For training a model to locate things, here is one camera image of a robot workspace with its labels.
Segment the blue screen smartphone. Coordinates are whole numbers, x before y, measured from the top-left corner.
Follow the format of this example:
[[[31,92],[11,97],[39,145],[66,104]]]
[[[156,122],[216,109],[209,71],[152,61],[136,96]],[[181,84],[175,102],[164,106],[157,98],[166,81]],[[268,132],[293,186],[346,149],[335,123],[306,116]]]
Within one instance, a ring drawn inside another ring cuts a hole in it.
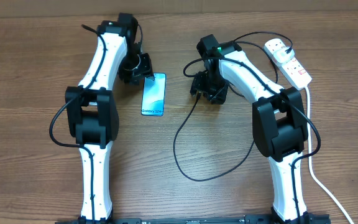
[[[163,116],[165,102],[166,74],[154,73],[144,79],[141,114],[143,116]]]

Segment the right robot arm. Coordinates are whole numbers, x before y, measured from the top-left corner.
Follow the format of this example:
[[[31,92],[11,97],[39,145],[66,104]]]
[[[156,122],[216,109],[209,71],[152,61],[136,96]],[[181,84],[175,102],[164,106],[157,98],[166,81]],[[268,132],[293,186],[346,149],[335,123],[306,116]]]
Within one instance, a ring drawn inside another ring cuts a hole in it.
[[[235,40],[220,43],[214,35],[202,37],[196,49],[205,70],[193,75],[190,93],[221,105],[234,85],[252,105],[252,135],[272,171],[272,222],[308,223],[297,164],[308,138],[309,119],[300,92],[271,81],[247,58]]]

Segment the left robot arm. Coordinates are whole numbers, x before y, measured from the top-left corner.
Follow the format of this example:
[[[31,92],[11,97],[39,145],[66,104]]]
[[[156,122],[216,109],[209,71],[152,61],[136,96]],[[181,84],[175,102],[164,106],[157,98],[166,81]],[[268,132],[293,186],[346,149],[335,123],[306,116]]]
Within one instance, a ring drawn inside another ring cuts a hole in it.
[[[128,13],[116,21],[102,21],[93,31],[98,45],[83,79],[65,92],[68,127],[83,163],[83,205],[76,223],[109,223],[109,158],[119,132],[119,115],[113,96],[117,78],[139,84],[153,78],[150,56],[135,40],[140,25]]]

